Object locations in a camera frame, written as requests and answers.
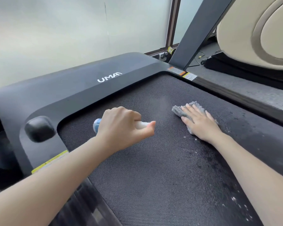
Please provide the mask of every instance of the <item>person's right arm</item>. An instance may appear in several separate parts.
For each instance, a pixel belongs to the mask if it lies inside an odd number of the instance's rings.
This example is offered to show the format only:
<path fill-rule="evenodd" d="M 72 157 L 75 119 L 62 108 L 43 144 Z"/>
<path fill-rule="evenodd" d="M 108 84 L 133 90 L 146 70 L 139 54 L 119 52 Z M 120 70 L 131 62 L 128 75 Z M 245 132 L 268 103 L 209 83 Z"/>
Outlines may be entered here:
<path fill-rule="evenodd" d="M 194 122 L 185 117 L 182 121 L 224 157 L 264 226 L 283 226 L 283 176 L 224 134 L 207 111 L 204 115 L 188 105 L 182 110 Z"/>

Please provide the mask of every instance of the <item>umay logo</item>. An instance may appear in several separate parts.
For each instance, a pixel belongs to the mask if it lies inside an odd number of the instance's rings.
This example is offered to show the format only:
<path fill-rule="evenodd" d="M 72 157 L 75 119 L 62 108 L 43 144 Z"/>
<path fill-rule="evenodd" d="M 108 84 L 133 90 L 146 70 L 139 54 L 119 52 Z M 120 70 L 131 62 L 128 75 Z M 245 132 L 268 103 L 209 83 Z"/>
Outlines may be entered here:
<path fill-rule="evenodd" d="M 99 83 L 102 83 L 102 82 L 104 82 L 105 80 L 107 81 L 109 78 L 115 78 L 115 77 L 117 77 L 117 76 L 120 76 L 120 75 L 122 75 L 122 73 L 120 73 L 120 72 L 116 72 L 116 73 L 114 73 L 114 74 L 111 74 L 111 75 L 109 75 L 108 77 L 103 77 L 102 78 L 102 80 L 97 80 Z"/>

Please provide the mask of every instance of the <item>hand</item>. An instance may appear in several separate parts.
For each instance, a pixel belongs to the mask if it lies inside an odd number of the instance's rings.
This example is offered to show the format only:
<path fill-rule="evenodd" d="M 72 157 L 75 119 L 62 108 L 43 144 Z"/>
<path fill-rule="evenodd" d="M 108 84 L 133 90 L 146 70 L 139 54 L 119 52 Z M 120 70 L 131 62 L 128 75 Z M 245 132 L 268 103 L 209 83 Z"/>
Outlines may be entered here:
<path fill-rule="evenodd" d="M 181 120 L 192 130 L 192 132 L 200 139 L 211 143 L 219 133 L 222 133 L 219 126 L 214 121 L 214 118 L 205 111 L 203 114 L 195 105 L 186 105 L 187 108 L 181 107 L 193 121 L 186 117 L 181 117 Z"/>
<path fill-rule="evenodd" d="M 135 128 L 135 121 L 141 121 L 141 119 L 142 116 L 138 112 L 124 107 L 108 109 L 103 114 L 97 138 L 101 138 L 101 141 L 108 145 L 112 155 L 154 135 L 155 121 L 144 129 Z"/>

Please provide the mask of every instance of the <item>person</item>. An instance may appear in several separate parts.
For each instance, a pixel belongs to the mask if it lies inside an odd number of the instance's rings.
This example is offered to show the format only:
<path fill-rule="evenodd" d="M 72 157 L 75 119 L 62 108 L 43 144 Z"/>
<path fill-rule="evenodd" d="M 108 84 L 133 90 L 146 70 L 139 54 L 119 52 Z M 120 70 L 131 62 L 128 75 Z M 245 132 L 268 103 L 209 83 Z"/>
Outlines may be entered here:
<path fill-rule="evenodd" d="M 283 226 L 283 176 L 223 133 L 207 111 L 182 108 L 192 132 L 225 158 L 265 226 Z M 107 157 L 154 135 L 155 121 L 137 130 L 141 115 L 124 107 L 106 110 L 95 137 L 49 167 L 0 193 L 0 226 L 48 225 L 79 184 Z"/>

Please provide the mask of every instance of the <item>glass wall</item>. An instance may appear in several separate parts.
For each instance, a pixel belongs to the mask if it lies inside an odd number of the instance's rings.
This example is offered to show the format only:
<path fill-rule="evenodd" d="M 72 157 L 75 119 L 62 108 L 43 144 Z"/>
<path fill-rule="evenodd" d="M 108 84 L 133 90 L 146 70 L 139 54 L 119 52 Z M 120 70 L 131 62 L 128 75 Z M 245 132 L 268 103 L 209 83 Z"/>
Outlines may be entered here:
<path fill-rule="evenodd" d="M 203 0 L 181 0 L 173 44 L 180 43 Z"/>
<path fill-rule="evenodd" d="M 0 0 L 0 87 L 166 44 L 172 0 Z"/>

